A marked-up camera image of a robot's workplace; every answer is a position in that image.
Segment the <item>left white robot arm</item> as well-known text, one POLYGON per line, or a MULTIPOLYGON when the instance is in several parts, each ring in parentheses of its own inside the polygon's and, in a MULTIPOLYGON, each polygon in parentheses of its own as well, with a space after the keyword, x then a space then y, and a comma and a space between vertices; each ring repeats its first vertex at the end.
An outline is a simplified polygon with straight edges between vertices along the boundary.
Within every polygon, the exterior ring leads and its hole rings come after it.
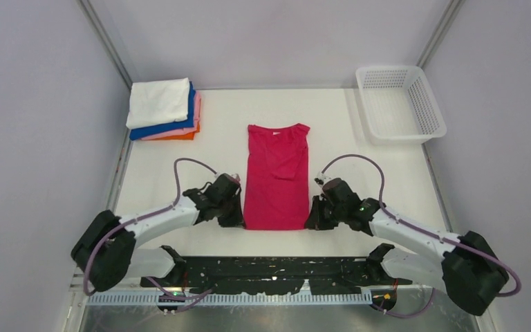
POLYGON ((87 295, 108 291, 126 278, 150 278, 177 286, 187 263, 172 247, 144 249, 164 234, 216 219, 221 227, 241 227, 241 184, 238 175, 219 174, 202 188, 179 191, 167 207, 124 217, 100 212, 71 250, 84 273, 87 295))

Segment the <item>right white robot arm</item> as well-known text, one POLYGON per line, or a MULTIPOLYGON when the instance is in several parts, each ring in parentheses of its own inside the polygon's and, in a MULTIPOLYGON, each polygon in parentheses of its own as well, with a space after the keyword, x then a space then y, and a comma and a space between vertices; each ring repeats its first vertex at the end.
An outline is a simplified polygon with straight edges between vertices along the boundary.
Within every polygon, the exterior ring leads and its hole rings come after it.
POLYGON ((481 316, 501 294, 510 275, 483 236, 464 235, 405 221, 374 198, 361 199, 340 178, 319 175, 321 194, 314 196, 305 227, 351 230, 384 239, 369 253, 367 275, 376 284, 406 279, 446 294, 458 308, 481 316))

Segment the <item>magenta t-shirt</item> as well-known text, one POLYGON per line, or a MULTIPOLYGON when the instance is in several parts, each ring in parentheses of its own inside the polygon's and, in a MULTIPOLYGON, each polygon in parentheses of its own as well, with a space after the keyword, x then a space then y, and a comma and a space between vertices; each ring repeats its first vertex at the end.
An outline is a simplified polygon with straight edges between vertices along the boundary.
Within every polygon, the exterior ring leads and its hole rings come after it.
POLYGON ((248 125, 243 218, 248 230, 303 230, 310 213, 310 127, 248 125))

